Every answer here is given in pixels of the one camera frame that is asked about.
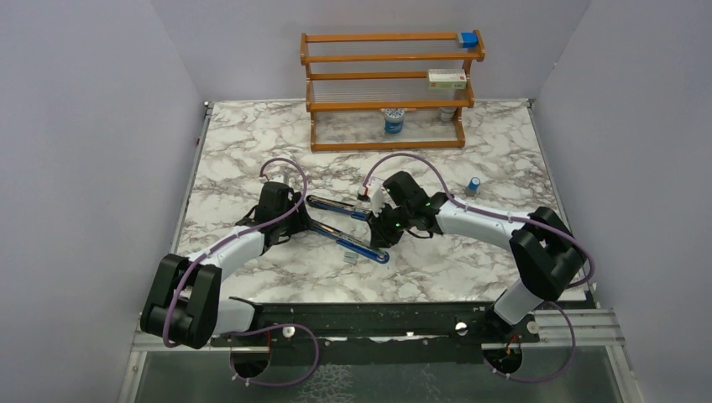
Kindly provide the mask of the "blue stapler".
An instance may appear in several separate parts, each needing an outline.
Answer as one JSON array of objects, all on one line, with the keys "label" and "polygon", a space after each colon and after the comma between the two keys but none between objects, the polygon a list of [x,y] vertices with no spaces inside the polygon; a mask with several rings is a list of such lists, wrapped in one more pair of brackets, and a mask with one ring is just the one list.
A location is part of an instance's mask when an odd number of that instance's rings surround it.
[{"label": "blue stapler", "polygon": [[346,251],[350,251],[359,255],[357,260],[369,259],[377,264],[389,262],[388,252],[385,249],[372,249],[369,240],[364,237],[370,210],[315,195],[307,196],[306,203],[311,212],[318,209],[331,213],[329,216],[319,214],[317,218],[313,218],[311,230],[343,248],[343,257]]}]

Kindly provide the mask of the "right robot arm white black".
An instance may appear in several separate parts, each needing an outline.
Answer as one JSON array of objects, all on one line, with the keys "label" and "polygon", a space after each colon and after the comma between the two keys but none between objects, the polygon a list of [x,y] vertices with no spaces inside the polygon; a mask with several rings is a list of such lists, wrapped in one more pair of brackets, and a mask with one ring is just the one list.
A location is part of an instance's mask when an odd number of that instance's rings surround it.
[{"label": "right robot arm white black", "polygon": [[530,311],[557,301],[587,260],[548,207],[539,207],[527,217],[470,207],[447,192],[428,195],[405,171],[361,186],[359,197],[371,203],[371,243],[377,249],[393,246],[405,230],[416,228],[472,238],[511,252],[519,278],[484,319],[486,334],[497,342],[514,335]]}]

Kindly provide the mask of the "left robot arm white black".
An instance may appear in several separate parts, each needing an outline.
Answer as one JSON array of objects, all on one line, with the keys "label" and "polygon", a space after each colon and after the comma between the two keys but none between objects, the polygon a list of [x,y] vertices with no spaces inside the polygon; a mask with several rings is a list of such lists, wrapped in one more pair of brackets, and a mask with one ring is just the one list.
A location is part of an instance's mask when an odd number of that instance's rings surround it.
[{"label": "left robot arm white black", "polygon": [[188,256],[164,256],[144,303],[140,330],[162,338],[169,348],[200,349],[212,336],[226,332],[243,344],[257,343],[264,333],[257,304],[221,297],[221,284],[270,248],[310,229],[304,201],[303,192],[268,181],[258,203],[226,236]]}]

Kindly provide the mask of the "small blue capped cylinder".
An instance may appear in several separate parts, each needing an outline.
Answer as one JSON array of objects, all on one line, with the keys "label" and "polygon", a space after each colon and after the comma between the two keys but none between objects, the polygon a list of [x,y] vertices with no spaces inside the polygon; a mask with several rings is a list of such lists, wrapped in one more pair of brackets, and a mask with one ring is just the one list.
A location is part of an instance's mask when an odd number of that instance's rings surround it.
[{"label": "small blue capped cylinder", "polygon": [[464,188],[464,192],[468,197],[474,197],[477,195],[481,180],[478,177],[472,177]]}]

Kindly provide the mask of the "blue white cup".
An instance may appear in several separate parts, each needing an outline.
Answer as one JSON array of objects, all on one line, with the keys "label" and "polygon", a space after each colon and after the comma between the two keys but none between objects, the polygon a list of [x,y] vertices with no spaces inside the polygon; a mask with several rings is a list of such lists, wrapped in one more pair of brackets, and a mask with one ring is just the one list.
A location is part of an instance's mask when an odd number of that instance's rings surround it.
[{"label": "blue white cup", "polygon": [[384,110],[385,131],[388,134],[397,134],[403,129],[406,110],[404,108],[386,108]]}]

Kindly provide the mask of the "white small jar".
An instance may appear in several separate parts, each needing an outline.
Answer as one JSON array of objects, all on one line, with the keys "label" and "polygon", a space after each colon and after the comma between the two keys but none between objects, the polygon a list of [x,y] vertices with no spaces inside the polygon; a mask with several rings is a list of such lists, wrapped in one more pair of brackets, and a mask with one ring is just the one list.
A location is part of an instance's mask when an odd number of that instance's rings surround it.
[{"label": "white small jar", "polygon": [[439,109],[440,112],[440,120],[443,122],[450,122],[453,120],[455,112],[457,112],[456,107],[441,107]]}]

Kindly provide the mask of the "orange wooden shelf rack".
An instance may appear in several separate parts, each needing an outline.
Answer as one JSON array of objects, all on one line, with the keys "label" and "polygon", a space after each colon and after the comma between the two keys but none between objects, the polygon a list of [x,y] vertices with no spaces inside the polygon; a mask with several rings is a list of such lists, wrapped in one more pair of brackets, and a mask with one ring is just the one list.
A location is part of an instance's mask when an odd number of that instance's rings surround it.
[{"label": "orange wooden shelf rack", "polygon": [[[473,49],[458,46],[460,32],[302,34],[306,111],[314,152],[456,149],[465,143],[463,113],[474,107],[475,62],[485,58],[482,34]],[[464,69],[463,90],[429,90],[429,69]],[[456,107],[440,120],[441,107]],[[403,129],[385,131],[384,110],[406,110]]]}]

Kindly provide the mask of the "white green carton box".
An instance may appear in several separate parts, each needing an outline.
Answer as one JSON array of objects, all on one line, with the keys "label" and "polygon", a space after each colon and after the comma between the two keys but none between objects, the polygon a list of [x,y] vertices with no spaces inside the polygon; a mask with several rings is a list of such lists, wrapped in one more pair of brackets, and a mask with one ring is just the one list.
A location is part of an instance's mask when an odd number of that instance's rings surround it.
[{"label": "white green carton box", "polygon": [[468,78],[464,69],[429,69],[427,71],[429,90],[463,90]]}]

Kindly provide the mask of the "blue box on top shelf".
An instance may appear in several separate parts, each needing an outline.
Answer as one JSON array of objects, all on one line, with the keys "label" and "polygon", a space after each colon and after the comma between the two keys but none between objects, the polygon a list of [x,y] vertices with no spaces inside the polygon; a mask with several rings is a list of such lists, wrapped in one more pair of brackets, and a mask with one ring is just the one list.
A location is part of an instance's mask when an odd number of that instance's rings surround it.
[{"label": "blue box on top shelf", "polygon": [[460,32],[457,41],[460,48],[473,49],[479,44],[479,37],[475,32]]}]

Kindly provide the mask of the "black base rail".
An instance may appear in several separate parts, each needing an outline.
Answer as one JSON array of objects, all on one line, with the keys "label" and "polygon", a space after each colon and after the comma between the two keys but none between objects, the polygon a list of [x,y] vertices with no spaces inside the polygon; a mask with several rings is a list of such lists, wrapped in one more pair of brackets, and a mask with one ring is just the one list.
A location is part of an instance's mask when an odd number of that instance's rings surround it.
[{"label": "black base rail", "polygon": [[254,336],[221,331],[176,353],[225,353],[231,364],[257,374],[268,366],[457,363],[488,360],[510,368],[528,348],[623,346],[611,309],[563,303],[543,308],[506,330],[483,302],[275,303],[258,315]]}]

